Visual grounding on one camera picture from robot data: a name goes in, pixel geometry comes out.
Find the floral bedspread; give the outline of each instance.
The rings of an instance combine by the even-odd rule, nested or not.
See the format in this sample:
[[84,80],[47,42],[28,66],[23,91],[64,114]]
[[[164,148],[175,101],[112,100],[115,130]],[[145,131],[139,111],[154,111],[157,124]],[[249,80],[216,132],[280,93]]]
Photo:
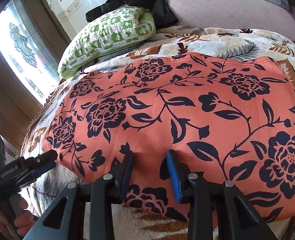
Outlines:
[[[250,62],[262,56],[271,57],[286,73],[295,88],[295,43],[278,33],[257,29],[227,30],[202,27],[191,29],[185,26],[160,29],[149,42],[142,44],[135,51],[83,69],[74,78],[64,82],[37,117],[37,122],[33,123],[31,132],[25,138],[22,155],[30,157],[43,153],[41,141],[54,118],[55,112],[70,88],[75,88],[75,84],[87,73],[94,70],[111,72],[126,66],[128,66],[127,71],[131,72],[134,71],[131,69],[131,63],[137,59],[179,57],[179,54],[187,52],[198,52],[214,57],[232,58],[238,61],[248,60]],[[147,78],[154,78],[155,75],[157,73],[152,73]],[[89,86],[92,86],[92,83],[82,83],[82,85],[77,86],[75,93],[86,93],[89,91]],[[82,183],[81,179],[62,166],[57,166],[54,170],[44,174],[28,187],[33,206],[40,214],[43,213],[58,192],[71,180]],[[137,217],[135,212],[126,210],[129,210],[129,208],[115,207],[113,212],[114,218],[118,217],[114,221],[114,228],[116,231],[120,231],[120,234],[115,235],[120,236],[120,239],[129,238],[129,231],[124,232],[121,229],[124,228],[122,221],[125,219],[135,220],[133,223],[135,224],[136,229],[134,231],[136,234],[133,235],[133,239],[167,239],[169,235],[174,239],[184,239],[186,235],[187,225],[184,223],[178,224],[181,222],[171,220],[159,221],[152,215],[143,215],[145,219],[138,220],[134,219]],[[271,227],[280,239],[290,239],[295,232],[295,217],[272,223]],[[214,228],[214,236],[217,236],[217,228]]]

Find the quilted bedspread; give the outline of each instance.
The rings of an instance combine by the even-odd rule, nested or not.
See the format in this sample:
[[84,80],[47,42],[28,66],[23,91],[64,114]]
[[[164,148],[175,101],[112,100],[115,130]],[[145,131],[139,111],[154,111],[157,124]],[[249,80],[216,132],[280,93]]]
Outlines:
[[[50,96],[44,109],[29,127],[21,154],[35,157],[42,154],[42,141],[54,114],[69,90],[91,71],[112,72],[138,59],[173,57],[187,52],[198,52],[213,57],[238,61],[267,56],[273,58],[295,88],[295,43],[271,31],[258,29],[228,30],[221,28],[190,28],[173,26],[158,30],[157,34],[135,51],[120,55],[79,71],[62,83]],[[58,193],[69,183],[83,181],[69,169],[57,165],[28,187],[33,206],[41,215]],[[89,209],[86,209],[84,238],[88,239]],[[113,206],[114,231],[117,239],[186,239],[187,223],[150,215],[133,208]],[[269,224],[276,236],[290,240],[295,234],[295,216]],[[214,239],[218,228],[214,227]]]

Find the pink mattress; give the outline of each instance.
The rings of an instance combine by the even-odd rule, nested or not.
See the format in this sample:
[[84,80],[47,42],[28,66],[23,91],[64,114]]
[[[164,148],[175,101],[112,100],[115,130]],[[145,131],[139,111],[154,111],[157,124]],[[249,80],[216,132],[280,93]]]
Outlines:
[[168,0],[179,25],[263,29],[295,41],[295,18],[265,0]]

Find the blue gripper pad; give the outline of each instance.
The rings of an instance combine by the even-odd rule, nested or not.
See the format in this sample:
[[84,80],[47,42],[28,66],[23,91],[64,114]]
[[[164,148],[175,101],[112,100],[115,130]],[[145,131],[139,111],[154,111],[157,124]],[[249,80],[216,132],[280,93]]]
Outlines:
[[170,152],[168,152],[166,154],[166,164],[167,164],[168,171],[169,171],[169,174],[170,174],[171,184],[172,184],[172,189],[173,189],[173,192],[174,192],[174,196],[175,196],[176,200],[179,203],[181,203],[181,200],[182,200],[181,182],[180,182],[179,175],[178,175],[178,172],[177,172],[177,170],[175,168],[173,158],[172,158]]

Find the green patterned pillow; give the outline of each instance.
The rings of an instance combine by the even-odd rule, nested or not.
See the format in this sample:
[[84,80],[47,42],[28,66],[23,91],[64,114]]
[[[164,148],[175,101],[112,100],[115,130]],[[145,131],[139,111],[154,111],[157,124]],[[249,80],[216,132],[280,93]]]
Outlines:
[[122,6],[90,22],[64,51],[58,66],[61,77],[72,77],[89,61],[142,42],[156,33],[149,11]]

